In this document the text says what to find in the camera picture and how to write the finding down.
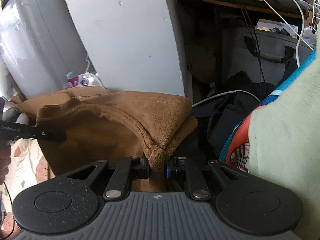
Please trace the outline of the person left hand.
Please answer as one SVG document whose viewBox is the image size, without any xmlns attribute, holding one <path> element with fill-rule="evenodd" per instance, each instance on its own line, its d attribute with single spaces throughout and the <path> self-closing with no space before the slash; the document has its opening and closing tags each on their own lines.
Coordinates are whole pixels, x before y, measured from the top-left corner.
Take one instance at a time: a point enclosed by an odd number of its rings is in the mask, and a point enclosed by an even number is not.
<svg viewBox="0 0 320 240">
<path fill-rule="evenodd" d="M 11 145 L 7 144 L 0 153 L 0 184 L 4 184 L 5 177 L 9 173 L 11 164 Z"/>
</svg>

